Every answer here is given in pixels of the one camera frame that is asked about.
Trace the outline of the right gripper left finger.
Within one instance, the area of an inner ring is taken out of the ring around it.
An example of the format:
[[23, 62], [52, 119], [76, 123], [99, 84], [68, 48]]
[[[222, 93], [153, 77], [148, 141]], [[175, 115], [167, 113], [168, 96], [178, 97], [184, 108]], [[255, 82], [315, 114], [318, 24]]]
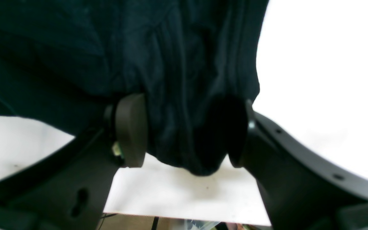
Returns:
[[94, 230], [114, 175], [140, 168], [148, 143], [144, 94], [110, 104], [91, 125], [44, 160], [0, 180], [0, 229]]

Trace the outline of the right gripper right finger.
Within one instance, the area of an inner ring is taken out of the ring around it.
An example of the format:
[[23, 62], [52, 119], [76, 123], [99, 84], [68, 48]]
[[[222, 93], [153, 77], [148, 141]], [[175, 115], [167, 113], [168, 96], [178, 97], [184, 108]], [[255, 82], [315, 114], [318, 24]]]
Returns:
[[368, 230], [368, 180], [322, 158], [250, 100], [227, 105], [227, 149], [257, 181], [273, 230]]

